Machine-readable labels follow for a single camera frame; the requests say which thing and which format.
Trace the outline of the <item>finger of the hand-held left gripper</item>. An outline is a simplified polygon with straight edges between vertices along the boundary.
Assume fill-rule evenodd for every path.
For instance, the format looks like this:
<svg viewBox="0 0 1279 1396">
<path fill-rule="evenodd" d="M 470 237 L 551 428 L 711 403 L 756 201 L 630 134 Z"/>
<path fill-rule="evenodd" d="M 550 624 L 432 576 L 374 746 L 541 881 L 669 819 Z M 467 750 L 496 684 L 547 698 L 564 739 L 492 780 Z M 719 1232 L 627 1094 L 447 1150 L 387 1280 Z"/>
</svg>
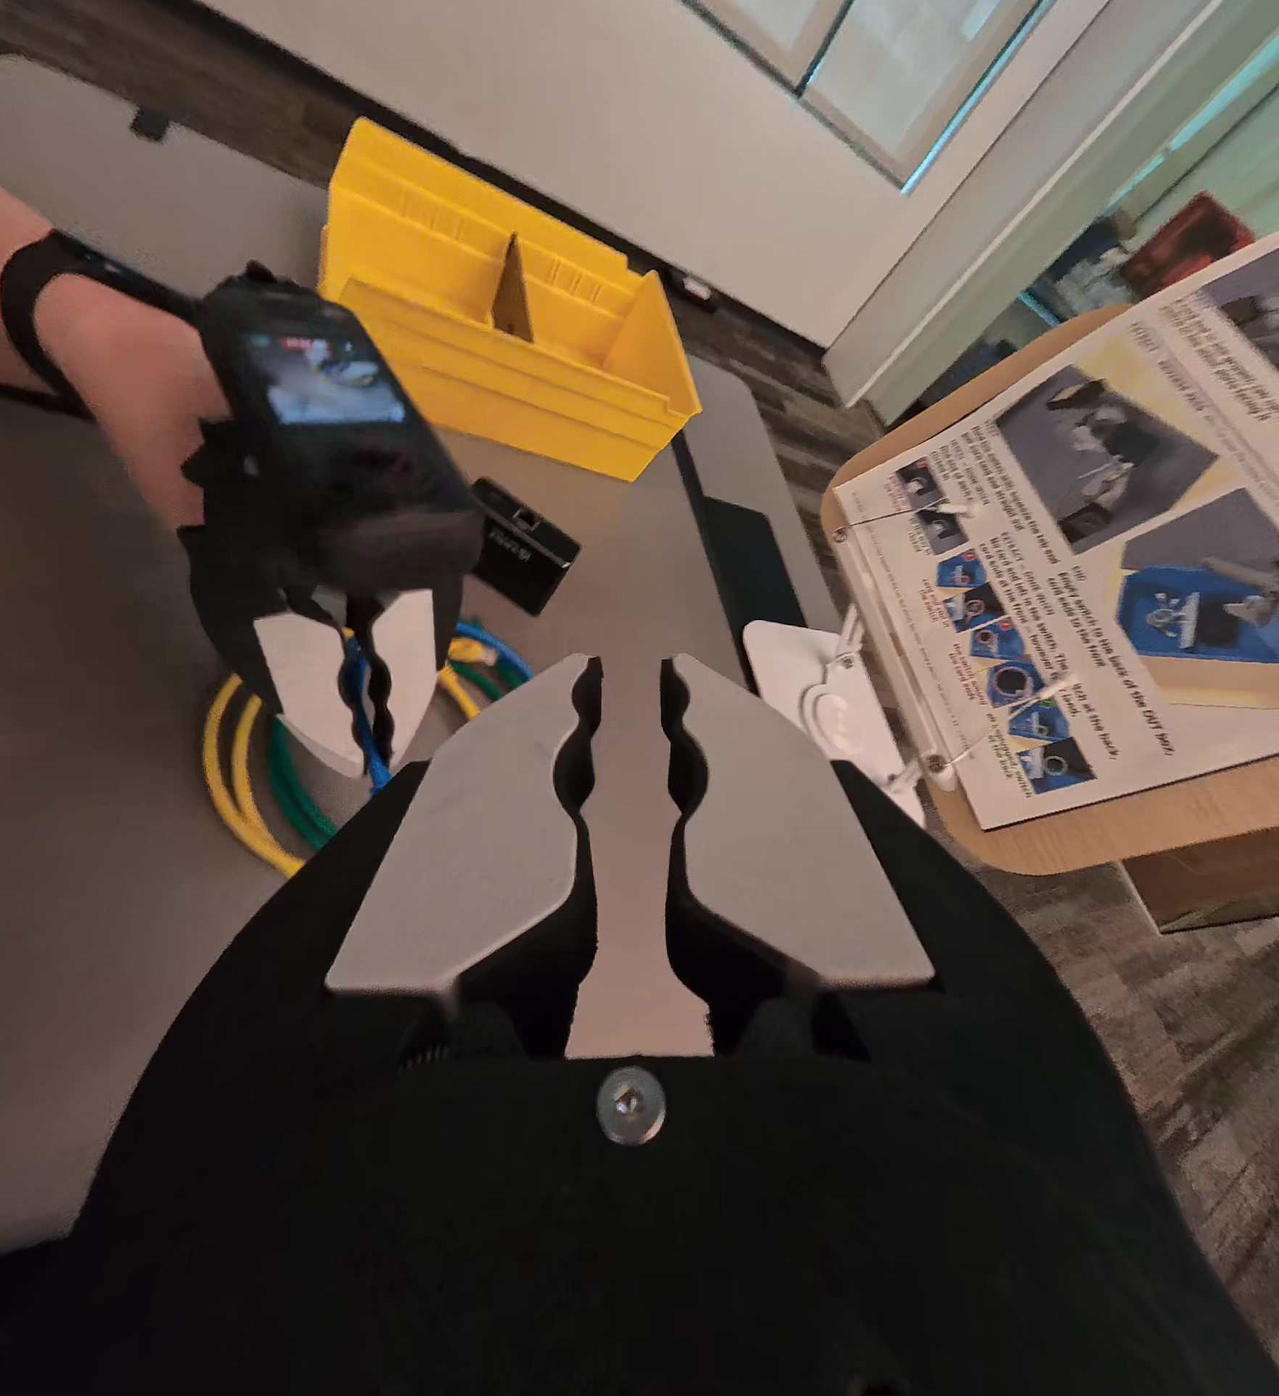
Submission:
<svg viewBox="0 0 1279 1396">
<path fill-rule="evenodd" d="M 360 649 L 368 666 L 376 750 L 386 766 L 402 766 L 438 688 L 434 592 L 406 591 L 368 602 L 360 617 Z"/>
<path fill-rule="evenodd" d="M 323 765 L 342 777 L 367 777 L 370 761 L 344 692 L 349 659 L 342 631 L 288 609 L 259 617 L 253 633 L 283 723 Z"/>
</svg>

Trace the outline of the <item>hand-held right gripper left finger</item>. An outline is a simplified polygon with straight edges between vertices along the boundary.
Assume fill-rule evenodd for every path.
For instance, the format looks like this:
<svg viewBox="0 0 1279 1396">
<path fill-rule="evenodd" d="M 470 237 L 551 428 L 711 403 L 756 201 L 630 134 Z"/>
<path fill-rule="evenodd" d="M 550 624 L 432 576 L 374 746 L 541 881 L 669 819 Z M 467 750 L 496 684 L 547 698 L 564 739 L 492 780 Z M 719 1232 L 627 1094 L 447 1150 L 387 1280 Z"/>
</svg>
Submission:
<svg viewBox="0 0 1279 1396">
<path fill-rule="evenodd" d="M 570 655 L 467 721 L 428 764 L 326 988 L 458 1011 L 583 890 L 580 809 L 604 666 Z"/>
</svg>

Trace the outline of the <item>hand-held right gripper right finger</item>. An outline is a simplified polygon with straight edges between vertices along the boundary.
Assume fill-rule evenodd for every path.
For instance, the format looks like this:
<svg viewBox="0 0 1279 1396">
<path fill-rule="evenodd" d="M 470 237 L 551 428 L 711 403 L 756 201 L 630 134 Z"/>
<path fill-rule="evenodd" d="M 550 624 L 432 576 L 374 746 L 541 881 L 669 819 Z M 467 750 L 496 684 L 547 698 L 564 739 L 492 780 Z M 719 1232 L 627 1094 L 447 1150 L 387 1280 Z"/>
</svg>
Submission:
<svg viewBox="0 0 1279 1396">
<path fill-rule="evenodd" d="M 711 1018 L 787 993 L 918 990 L 928 951 L 833 764 L 752 691 L 662 663 L 671 967 Z"/>
</svg>

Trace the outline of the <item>black ethernet switch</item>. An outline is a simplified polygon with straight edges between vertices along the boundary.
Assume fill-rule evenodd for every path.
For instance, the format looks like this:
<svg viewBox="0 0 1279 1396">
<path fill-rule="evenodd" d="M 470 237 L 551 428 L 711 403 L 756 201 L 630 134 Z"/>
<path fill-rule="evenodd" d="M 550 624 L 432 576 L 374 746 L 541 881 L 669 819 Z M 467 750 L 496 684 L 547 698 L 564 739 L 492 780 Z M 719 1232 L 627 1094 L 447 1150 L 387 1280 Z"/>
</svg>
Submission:
<svg viewBox="0 0 1279 1396">
<path fill-rule="evenodd" d="M 580 544 L 489 477 L 474 480 L 485 535 L 473 575 L 531 618 L 547 609 Z"/>
</svg>

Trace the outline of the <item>yellow plastic bin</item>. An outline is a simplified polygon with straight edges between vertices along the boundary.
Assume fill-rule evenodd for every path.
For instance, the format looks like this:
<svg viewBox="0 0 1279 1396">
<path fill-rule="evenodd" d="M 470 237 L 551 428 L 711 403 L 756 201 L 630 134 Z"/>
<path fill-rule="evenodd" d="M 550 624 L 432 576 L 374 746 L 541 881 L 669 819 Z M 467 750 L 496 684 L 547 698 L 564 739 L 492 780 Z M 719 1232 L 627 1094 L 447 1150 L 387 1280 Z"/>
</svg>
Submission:
<svg viewBox="0 0 1279 1396">
<path fill-rule="evenodd" d="M 364 116 L 319 291 L 455 433 L 634 481 L 703 410 L 656 272 Z"/>
</svg>

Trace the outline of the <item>person's left hand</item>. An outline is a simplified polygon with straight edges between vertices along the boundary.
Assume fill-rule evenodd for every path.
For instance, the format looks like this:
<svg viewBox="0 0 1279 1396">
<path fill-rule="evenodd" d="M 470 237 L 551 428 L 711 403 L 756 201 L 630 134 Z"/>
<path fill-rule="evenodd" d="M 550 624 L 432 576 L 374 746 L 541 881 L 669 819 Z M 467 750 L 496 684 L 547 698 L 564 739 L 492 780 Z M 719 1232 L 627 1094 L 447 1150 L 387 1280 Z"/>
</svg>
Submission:
<svg viewBox="0 0 1279 1396">
<path fill-rule="evenodd" d="M 146 503 L 172 529 L 200 527 L 203 492 L 184 468 L 230 404 L 198 332 L 78 275 L 41 292 L 35 326 Z"/>
</svg>

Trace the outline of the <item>white stand base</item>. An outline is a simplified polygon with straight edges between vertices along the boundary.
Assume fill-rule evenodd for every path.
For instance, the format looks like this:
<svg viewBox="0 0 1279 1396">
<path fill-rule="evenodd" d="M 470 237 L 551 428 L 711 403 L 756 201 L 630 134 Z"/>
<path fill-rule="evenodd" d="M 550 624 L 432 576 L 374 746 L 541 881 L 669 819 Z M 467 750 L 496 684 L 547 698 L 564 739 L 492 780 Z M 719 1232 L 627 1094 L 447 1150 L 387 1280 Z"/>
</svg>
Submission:
<svg viewBox="0 0 1279 1396">
<path fill-rule="evenodd" d="M 928 775 L 855 602 L 798 525 L 756 535 L 740 646 L 758 695 L 825 756 L 854 765 L 921 828 Z"/>
</svg>

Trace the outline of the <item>black wrist band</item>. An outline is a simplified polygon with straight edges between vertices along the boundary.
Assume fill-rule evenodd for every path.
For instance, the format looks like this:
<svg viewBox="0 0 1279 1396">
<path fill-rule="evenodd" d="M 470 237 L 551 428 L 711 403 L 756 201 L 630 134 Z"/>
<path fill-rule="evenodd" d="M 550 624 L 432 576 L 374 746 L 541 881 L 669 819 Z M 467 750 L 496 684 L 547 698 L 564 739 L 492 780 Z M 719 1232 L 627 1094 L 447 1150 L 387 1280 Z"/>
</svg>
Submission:
<svg viewBox="0 0 1279 1396">
<path fill-rule="evenodd" d="M 21 358 L 47 386 L 46 401 L 70 416 L 94 416 L 79 393 L 43 348 L 35 326 L 41 292 L 57 278 L 78 275 L 120 294 L 159 308 L 195 329 L 197 304 L 140 268 L 101 252 L 91 243 L 62 230 L 15 253 L 0 278 L 0 313 L 5 329 Z"/>
</svg>

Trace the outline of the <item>cardboard box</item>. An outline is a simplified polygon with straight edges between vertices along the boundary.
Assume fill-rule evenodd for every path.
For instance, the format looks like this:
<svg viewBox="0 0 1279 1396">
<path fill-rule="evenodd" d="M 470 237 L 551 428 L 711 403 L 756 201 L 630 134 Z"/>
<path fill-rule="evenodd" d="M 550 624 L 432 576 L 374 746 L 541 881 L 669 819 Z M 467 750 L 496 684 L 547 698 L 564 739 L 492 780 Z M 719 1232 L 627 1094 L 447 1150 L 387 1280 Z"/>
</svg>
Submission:
<svg viewBox="0 0 1279 1396">
<path fill-rule="evenodd" d="M 1160 934 L 1279 918 L 1279 826 L 1124 860 Z"/>
</svg>

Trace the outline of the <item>large grid window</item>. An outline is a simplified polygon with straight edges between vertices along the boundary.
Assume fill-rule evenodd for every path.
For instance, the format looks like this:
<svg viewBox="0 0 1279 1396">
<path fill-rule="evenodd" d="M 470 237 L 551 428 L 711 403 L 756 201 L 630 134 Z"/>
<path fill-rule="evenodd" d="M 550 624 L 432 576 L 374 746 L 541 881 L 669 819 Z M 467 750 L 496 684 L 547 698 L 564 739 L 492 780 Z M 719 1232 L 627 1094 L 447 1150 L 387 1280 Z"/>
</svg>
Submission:
<svg viewBox="0 0 1279 1396">
<path fill-rule="evenodd" d="M 825 128 L 906 189 L 1050 2 L 689 2 Z"/>
</svg>

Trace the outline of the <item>red storage box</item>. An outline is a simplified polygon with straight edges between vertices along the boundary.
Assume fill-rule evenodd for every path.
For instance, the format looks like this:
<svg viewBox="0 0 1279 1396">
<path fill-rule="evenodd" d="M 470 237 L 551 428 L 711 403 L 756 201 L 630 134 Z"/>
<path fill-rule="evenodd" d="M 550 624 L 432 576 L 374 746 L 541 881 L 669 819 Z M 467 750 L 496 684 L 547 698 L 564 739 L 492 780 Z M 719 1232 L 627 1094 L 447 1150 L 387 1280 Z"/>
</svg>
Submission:
<svg viewBox="0 0 1279 1396">
<path fill-rule="evenodd" d="M 1256 242 L 1248 224 L 1211 194 L 1197 194 L 1120 268 L 1140 301 L 1200 274 Z"/>
</svg>

